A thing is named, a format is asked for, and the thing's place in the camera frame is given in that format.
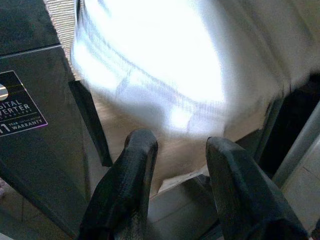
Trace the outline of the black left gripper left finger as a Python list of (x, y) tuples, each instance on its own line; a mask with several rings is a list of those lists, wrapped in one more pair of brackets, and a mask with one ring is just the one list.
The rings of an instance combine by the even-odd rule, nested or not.
[(81, 240), (142, 240), (145, 236), (158, 142), (140, 128), (100, 180), (79, 228)]

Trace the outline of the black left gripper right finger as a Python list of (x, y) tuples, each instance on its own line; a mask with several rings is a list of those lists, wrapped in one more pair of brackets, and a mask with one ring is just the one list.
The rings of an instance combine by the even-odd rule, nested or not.
[(206, 162), (224, 239), (308, 239), (281, 190), (244, 148), (209, 137)]

